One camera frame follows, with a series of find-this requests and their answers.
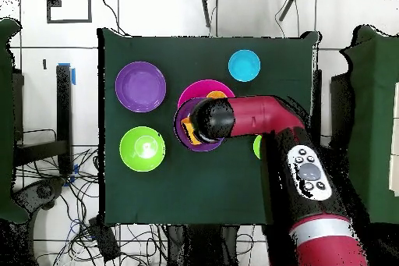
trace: gray button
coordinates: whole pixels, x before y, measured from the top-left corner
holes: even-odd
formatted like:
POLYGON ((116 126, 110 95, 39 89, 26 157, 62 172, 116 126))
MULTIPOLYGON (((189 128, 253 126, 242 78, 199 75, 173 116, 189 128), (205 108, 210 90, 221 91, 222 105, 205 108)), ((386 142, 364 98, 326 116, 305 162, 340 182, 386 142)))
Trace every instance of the gray button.
POLYGON ((326 189, 326 185, 324 185, 324 183, 318 182, 316 184, 316 187, 319 188, 320 190, 325 190, 326 189))
POLYGON ((313 187, 313 184, 311 184, 311 183, 306 183, 305 185, 304 185, 304 187, 305 187, 305 190, 312 190, 314 187, 313 187))
POLYGON ((315 181, 321 177, 320 169, 311 163, 305 163, 299 168, 299 177, 308 180, 315 181))

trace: pink bowl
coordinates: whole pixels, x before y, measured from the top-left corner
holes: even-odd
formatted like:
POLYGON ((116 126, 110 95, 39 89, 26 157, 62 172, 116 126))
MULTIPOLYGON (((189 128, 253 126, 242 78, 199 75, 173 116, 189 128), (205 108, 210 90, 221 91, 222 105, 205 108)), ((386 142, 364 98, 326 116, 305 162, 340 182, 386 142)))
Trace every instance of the pink bowl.
POLYGON ((223 92, 228 98, 233 98, 235 96, 231 89, 220 81, 212 79, 199 80, 184 89, 182 95, 180 95, 178 99, 178 108, 191 98, 206 98, 211 91, 215 90, 223 92))

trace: green table mat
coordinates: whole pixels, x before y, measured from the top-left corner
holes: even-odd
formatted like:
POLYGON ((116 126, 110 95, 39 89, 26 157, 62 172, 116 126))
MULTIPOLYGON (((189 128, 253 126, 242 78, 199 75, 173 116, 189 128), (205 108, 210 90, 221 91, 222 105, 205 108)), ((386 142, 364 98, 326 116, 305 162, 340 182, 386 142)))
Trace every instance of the green table mat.
POLYGON ((14 103, 12 100, 12 54, 7 49, 9 39, 17 34, 21 26, 9 18, 0 19, 0 218, 21 224, 29 219, 28 213, 13 202, 11 190, 15 176, 14 160, 14 103))
POLYGON ((355 120, 348 145, 349 179, 371 222, 399 224, 399 197, 389 190, 395 83, 399 82, 399 38, 362 26, 348 56, 355 91, 355 120))
POLYGON ((177 140, 173 118, 178 98, 197 80, 214 79, 236 96, 291 96, 309 112, 312 47, 317 32, 301 39, 251 37, 120 37, 103 29, 105 75, 105 221, 112 223, 262 224, 265 223, 260 161, 255 137, 224 140, 216 150, 192 152, 177 140), (257 78, 234 80, 228 60, 239 49, 261 61, 257 78), (115 94, 118 72, 134 61, 154 64, 166 79, 163 103, 148 113, 124 108, 115 94), (126 131, 149 126, 166 144, 163 162, 151 172, 134 172, 119 156, 126 131))

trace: white control panel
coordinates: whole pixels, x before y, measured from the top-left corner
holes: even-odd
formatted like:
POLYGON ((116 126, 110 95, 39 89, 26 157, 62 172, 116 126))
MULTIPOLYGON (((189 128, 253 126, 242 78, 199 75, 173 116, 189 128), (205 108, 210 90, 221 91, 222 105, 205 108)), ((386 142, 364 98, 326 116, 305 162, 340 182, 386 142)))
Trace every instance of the white control panel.
POLYGON ((296 190, 301 196, 310 200, 326 200, 333 194, 321 163, 312 149, 303 145, 293 147, 288 152, 287 162, 296 190), (301 180, 305 183, 302 190, 299 188, 301 180))

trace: blue bowl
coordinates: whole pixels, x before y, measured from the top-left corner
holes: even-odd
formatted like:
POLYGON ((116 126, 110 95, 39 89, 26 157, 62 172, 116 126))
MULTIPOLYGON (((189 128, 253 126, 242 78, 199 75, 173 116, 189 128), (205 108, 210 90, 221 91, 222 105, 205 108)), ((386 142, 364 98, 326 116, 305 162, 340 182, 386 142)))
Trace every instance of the blue bowl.
POLYGON ((228 72, 238 81, 250 81, 258 75, 259 71, 259 57, 250 50, 236 51, 228 61, 228 72))

